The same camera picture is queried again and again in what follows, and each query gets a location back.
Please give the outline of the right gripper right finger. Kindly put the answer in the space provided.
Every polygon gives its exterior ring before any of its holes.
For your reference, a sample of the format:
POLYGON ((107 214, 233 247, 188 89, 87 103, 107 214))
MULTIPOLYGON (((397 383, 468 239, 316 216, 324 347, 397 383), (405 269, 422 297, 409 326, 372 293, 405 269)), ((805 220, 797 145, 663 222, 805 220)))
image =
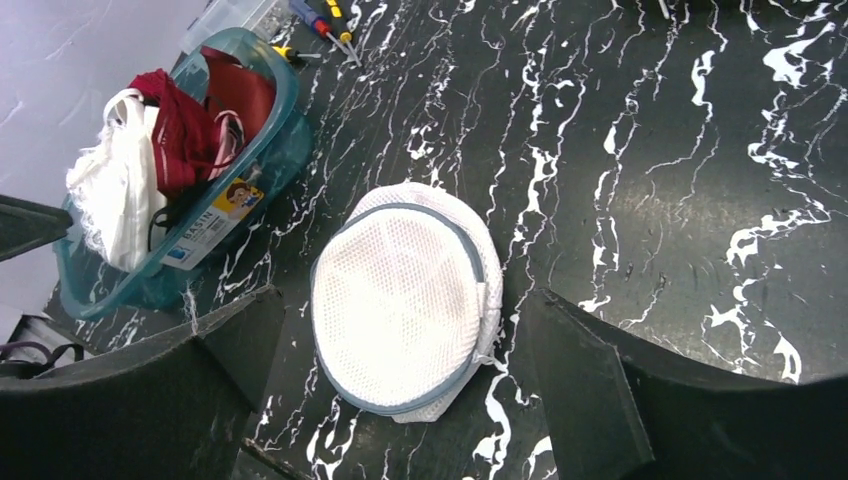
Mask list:
POLYGON ((843 479, 847 380, 790 385, 660 347, 547 289, 527 298, 564 479, 843 479))

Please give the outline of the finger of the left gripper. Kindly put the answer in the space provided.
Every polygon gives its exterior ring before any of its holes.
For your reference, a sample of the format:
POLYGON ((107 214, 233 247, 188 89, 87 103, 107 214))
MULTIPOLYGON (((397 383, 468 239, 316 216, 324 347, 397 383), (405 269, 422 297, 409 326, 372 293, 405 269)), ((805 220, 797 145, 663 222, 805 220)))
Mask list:
POLYGON ((72 225, 66 210, 2 195, 1 261, 64 238, 72 225))

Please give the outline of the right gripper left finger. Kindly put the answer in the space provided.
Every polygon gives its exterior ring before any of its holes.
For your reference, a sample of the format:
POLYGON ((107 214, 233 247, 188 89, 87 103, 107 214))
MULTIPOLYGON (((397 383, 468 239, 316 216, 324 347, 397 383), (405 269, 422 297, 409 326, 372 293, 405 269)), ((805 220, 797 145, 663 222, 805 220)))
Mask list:
POLYGON ((265 286, 129 346, 1 382, 5 479, 226 479, 285 315, 265 286))

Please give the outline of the white lace bra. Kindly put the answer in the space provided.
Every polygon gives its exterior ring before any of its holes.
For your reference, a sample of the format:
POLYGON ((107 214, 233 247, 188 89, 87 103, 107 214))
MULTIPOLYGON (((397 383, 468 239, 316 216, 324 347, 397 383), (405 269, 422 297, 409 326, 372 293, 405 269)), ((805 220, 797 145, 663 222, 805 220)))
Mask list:
POLYGON ((151 226, 167 204, 152 145, 159 109, 144 100, 126 88, 106 103, 97 144, 80 150, 65 180, 86 246, 124 272, 138 268, 164 238, 163 228, 151 226))

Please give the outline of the dark red bra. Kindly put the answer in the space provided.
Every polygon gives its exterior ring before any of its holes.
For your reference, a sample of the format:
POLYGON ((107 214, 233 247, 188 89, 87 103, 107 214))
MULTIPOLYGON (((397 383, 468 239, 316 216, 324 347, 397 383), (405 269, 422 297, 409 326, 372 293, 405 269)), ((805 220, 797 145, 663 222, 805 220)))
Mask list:
POLYGON ((203 100, 177 87, 158 69, 129 84, 158 106, 151 142, 156 184, 169 200, 220 176, 240 153, 233 143, 249 144, 265 125, 276 87, 236 57, 209 46, 199 50, 208 69, 203 100))

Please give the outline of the teal plastic bin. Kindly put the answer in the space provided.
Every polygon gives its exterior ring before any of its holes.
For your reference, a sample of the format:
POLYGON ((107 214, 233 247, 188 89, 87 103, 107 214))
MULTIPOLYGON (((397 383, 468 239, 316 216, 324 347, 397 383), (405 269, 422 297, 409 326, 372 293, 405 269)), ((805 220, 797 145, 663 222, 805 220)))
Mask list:
POLYGON ((96 320, 120 307, 165 309, 177 302, 187 284, 223 257, 248 224, 262 215, 309 161, 313 140, 296 106, 299 88, 294 69, 255 33, 230 27, 202 41, 221 51, 276 89, 269 116, 229 170, 216 179, 182 216, 139 267, 125 272, 88 249, 82 215, 71 199, 62 206, 75 224, 54 243, 59 272, 58 298, 72 318, 96 320), (242 217, 217 219, 215 209, 229 187, 244 180, 259 191, 258 201, 242 217))

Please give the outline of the white mesh laundry basket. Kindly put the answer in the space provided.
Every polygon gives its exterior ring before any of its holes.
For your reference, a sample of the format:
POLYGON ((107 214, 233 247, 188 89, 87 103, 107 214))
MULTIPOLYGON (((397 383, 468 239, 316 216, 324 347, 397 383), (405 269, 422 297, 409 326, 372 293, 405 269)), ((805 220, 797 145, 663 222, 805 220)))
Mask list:
POLYGON ((398 423, 440 418, 494 359, 503 272, 465 202, 418 182, 369 191, 317 257, 317 358, 351 405, 398 423))

